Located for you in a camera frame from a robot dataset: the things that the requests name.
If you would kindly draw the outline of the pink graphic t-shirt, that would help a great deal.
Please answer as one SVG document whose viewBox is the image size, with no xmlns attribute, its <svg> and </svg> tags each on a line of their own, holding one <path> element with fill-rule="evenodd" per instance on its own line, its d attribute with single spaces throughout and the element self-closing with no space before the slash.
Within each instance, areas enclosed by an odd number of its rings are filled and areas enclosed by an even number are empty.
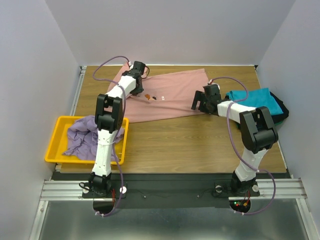
<svg viewBox="0 0 320 240">
<path fill-rule="evenodd" d="M 127 97 L 124 116 L 141 123 L 201 115 L 191 106 L 195 92 L 208 81 L 203 68 L 149 76 L 142 80 L 142 93 Z"/>
</svg>

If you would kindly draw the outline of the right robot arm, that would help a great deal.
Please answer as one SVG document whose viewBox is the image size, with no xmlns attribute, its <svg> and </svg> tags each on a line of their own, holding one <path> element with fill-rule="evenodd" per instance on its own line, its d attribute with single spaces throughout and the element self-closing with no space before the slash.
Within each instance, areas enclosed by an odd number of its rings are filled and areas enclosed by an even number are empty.
<svg viewBox="0 0 320 240">
<path fill-rule="evenodd" d="M 194 94 L 191 109 L 198 109 L 202 113 L 227 118 L 240 125 L 241 140 L 244 145 L 240 155 L 231 140 L 231 145 L 239 157 L 240 163 L 232 173 L 230 190 L 232 193 L 248 191 L 256 180 L 260 171 L 260 163 L 269 149 L 278 141 L 278 132 L 267 107 L 249 107 L 228 98 L 221 98 L 217 84 L 207 84 L 203 91 Z"/>
</svg>

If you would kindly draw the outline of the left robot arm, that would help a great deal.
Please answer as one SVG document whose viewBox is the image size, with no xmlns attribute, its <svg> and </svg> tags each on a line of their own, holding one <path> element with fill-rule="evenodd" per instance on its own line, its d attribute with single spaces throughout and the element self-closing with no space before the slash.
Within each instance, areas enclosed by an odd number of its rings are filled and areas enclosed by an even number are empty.
<svg viewBox="0 0 320 240">
<path fill-rule="evenodd" d="M 123 124 L 126 98 L 143 92 L 142 79 L 146 65 L 135 61 L 121 74 L 118 82 L 96 101 L 94 121 L 97 125 L 97 151 L 88 185 L 91 192 L 107 196 L 111 192 L 111 157 L 114 140 Z"/>
</svg>

